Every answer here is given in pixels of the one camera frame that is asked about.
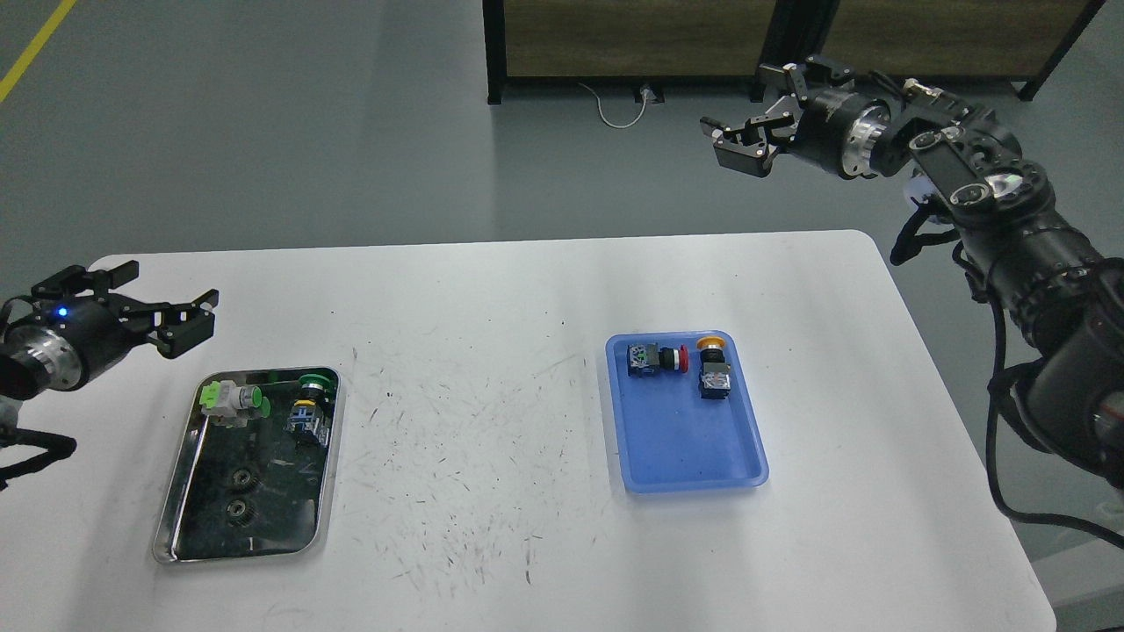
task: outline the blue plastic tray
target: blue plastic tray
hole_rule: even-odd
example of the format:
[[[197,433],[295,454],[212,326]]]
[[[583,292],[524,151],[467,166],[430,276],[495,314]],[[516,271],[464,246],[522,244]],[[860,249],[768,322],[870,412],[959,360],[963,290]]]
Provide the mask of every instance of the blue plastic tray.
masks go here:
[[[726,399],[703,399],[698,390],[699,352],[706,335],[726,340],[731,392]],[[686,345],[687,373],[660,371],[628,374],[629,344]],[[609,387],[625,487],[636,494],[754,487],[769,478],[761,435],[753,418],[734,340],[724,332],[620,334],[605,344]]]

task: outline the power outlet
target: power outlet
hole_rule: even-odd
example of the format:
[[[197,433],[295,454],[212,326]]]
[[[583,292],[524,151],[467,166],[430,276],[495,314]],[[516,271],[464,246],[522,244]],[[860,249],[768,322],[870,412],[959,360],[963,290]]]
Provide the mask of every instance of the power outlet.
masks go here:
[[[637,103],[658,105],[663,102],[663,89],[653,88],[650,83],[642,84],[633,91],[633,98]]]

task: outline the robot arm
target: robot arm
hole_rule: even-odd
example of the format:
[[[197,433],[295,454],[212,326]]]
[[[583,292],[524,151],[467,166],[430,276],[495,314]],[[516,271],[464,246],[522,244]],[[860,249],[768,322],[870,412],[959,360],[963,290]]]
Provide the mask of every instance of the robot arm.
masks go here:
[[[997,372],[995,406],[1031,446],[1124,489],[1124,260],[1103,258],[1062,219],[1045,170],[1023,157],[994,110],[872,73],[900,100],[891,114],[886,101],[854,90],[854,74],[815,55],[762,65],[762,80],[781,91],[763,116],[737,129],[701,120],[718,163],[763,178],[788,153],[844,179],[916,165],[931,193],[915,200],[891,263],[960,240],[954,259],[973,298],[1001,305],[1042,354]],[[928,219],[951,229],[917,235]]]
[[[180,305],[147,304],[110,291],[138,273],[136,261],[94,272],[71,265],[36,283],[30,296],[0,307],[0,448],[44,449],[0,468],[0,489],[9,479],[70,457],[76,446],[69,436],[17,427],[24,400],[48,388],[81,388],[140,344],[151,343],[172,359],[215,332],[211,309],[218,304],[218,290]],[[16,303],[26,303],[31,312],[9,324]]]

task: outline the scratch mark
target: scratch mark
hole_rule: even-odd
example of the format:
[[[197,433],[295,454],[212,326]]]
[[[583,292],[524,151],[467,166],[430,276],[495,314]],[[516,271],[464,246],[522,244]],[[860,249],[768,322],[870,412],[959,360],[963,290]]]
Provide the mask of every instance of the scratch mark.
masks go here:
[[[310,613],[309,611],[307,611],[305,608],[283,608],[283,607],[280,607],[280,606],[281,606],[281,604],[273,604],[272,606],[270,606],[270,610],[265,611],[265,616],[262,617],[262,628],[263,629],[265,628],[265,622],[266,621],[269,621],[270,619],[277,617],[277,616],[284,616],[287,614],[299,614],[299,615],[303,616],[306,620],[308,620],[312,615],[312,613]]]
[[[532,376],[531,376],[531,377],[532,377],[532,378],[537,378],[537,377],[540,377],[540,376],[543,376],[544,373],[547,373],[547,372],[550,372],[550,371],[551,371],[552,369],[556,368],[556,367],[558,367],[559,364],[562,364],[563,362],[569,362],[570,360],[573,360],[573,359],[574,359],[574,358],[577,358],[577,356],[578,356],[578,354],[577,354],[577,353],[573,353],[573,354],[570,354],[570,355],[568,355],[568,356],[565,356],[565,358],[563,358],[563,359],[559,360],[558,362],[555,362],[555,363],[551,364],[550,367],[546,367],[546,368],[545,368],[545,369],[543,369],[542,371],[538,371],[537,373],[532,373]]]
[[[366,452],[363,452],[362,455],[356,457],[354,461],[348,462],[347,467],[351,467],[353,463],[357,463],[357,462],[362,461],[363,459],[366,459],[370,455],[371,455],[371,451],[368,450]]]

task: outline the stainless steel tray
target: stainless steel tray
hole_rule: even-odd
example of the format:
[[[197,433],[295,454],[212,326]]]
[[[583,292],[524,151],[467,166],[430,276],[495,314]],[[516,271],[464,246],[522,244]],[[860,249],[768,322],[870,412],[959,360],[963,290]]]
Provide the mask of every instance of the stainless steel tray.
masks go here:
[[[300,389],[297,380],[308,373],[335,386],[324,406],[330,431],[323,445],[294,441],[285,432]],[[245,427],[216,424],[198,404],[203,386],[215,380],[260,387],[272,410]],[[156,526],[156,560],[290,554],[317,541],[327,529],[335,482],[342,386],[339,374],[326,367],[229,371],[200,382]]]

